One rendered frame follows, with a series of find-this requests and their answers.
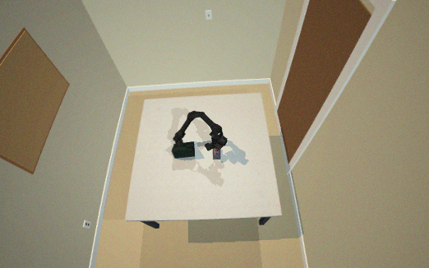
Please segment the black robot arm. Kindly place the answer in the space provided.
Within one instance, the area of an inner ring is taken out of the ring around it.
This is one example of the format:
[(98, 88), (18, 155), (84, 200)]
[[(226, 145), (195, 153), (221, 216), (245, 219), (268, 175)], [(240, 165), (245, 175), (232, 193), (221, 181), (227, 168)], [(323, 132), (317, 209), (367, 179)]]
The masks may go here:
[[(220, 150), (223, 146), (226, 145), (227, 139), (223, 136), (222, 127), (216, 123), (214, 123), (207, 115), (205, 115), (204, 112), (197, 112), (192, 111), (188, 113), (187, 120), (182, 125), (181, 129), (177, 131), (173, 137), (173, 140), (175, 141), (175, 147), (183, 146), (182, 138), (185, 136), (185, 131), (187, 127), (190, 125), (191, 121), (195, 118), (201, 118), (207, 125), (211, 128), (210, 136), (212, 136), (212, 141), (217, 141), (218, 143), (214, 143), (213, 147), (216, 148), (216, 150)], [(220, 133), (220, 134), (219, 134)]]

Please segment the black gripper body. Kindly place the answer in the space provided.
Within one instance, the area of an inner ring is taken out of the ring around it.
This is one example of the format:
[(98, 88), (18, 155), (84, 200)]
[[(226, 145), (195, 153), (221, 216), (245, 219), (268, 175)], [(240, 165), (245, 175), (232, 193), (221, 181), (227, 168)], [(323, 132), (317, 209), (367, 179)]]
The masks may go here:
[(205, 148), (209, 151), (209, 150), (211, 150), (212, 148), (213, 148), (213, 144), (214, 143), (218, 143), (217, 141), (212, 141), (212, 143), (211, 144), (209, 144), (209, 143), (207, 143), (207, 144), (205, 144)]

